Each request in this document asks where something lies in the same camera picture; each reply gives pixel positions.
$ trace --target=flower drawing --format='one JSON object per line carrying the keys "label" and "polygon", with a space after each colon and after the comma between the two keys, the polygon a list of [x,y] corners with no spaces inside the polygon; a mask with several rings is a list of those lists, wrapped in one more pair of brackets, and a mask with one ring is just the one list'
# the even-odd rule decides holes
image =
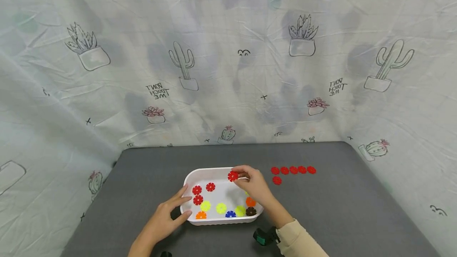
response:
{"label": "flower drawing", "polygon": [[165,116],[163,116],[163,109],[158,107],[150,106],[148,109],[142,111],[142,115],[148,117],[148,121],[151,124],[159,124],[165,122]]}

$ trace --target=gray table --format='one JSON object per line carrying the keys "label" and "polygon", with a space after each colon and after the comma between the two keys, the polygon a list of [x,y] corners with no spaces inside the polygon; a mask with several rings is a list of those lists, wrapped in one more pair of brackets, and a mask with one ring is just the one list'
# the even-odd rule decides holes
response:
{"label": "gray table", "polygon": [[[62,257],[126,257],[157,205],[179,190],[189,172],[237,164],[260,169],[277,199],[331,257],[439,256],[351,146],[328,142],[126,150]],[[280,174],[277,186],[273,166],[313,166],[317,172]],[[271,227],[265,214],[251,224],[186,223],[152,256],[281,256],[276,246],[254,241],[257,227]]]}

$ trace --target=sleeve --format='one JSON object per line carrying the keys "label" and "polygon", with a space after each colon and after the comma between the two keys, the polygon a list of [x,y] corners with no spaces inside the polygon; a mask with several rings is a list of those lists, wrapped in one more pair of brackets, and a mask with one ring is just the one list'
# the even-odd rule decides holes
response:
{"label": "sleeve", "polygon": [[276,234],[280,240],[277,245],[285,257],[328,257],[297,220],[276,230]]}

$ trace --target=wrinkled sheet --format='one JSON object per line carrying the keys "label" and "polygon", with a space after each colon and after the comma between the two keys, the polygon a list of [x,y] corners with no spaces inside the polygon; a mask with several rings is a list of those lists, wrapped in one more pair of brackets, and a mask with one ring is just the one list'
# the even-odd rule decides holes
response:
{"label": "wrinkled sheet", "polygon": [[59,256],[123,149],[344,141],[454,256],[456,1],[0,0],[0,255]]}

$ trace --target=red gear piece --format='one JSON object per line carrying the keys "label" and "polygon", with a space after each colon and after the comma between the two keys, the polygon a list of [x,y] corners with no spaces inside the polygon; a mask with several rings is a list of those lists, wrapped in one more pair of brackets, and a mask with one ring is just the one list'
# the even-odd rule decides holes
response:
{"label": "red gear piece", "polygon": [[302,173],[302,174],[306,174],[306,168],[303,167],[303,166],[299,166],[299,167],[298,167],[298,171],[299,171],[300,173]]}
{"label": "red gear piece", "polygon": [[279,175],[279,168],[278,167],[271,167],[271,173],[273,175]]}
{"label": "red gear piece", "polygon": [[292,167],[289,168],[289,170],[290,170],[290,172],[291,172],[292,174],[294,174],[294,175],[296,175],[296,174],[298,173],[297,167],[292,166]]}
{"label": "red gear piece", "polygon": [[202,188],[200,186],[195,186],[192,189],[192,193],[195,195],[201,194],[202,193]]}
{"label": "red gear piece", "polygon": [[278,185],[278,186],[279,186],[280,184],[282,184],[282,179],[281,179],[279,176],[274,176],[274,177],[273,177],[273,183],[274,183],[275,185]]}
{"label": "red gear piece", "polygon": [[227,175],[227,178],[229,181],[233,182],[234,180],[238,179],[238,173],[234,172],[234,171],[230,171],[230,173],[228,173],[228,175]]}
{"label": "red gear piece", "polygon": [[316,169],[313,166],[309,166],[307,170],[312,175],[314,175],[316,173]]}
{"label": "red gear piece", "polygon": [[212,192],[216,189],[216,185],[213,183],[213,182],[209,182],[207,185],[206,185],[206,190],[209,191],[209,192]]}
{"label": "red gear piece", "polygon": [[201,203],[203,202],[203,197],[201,195],[196,195],[194,197],[194,205],[201,205]]}
{"label": "red gear piece", "polygon": [[289,169],[287,167],[281,167],[281,173],[283,173],[284,175],[288,175]]}

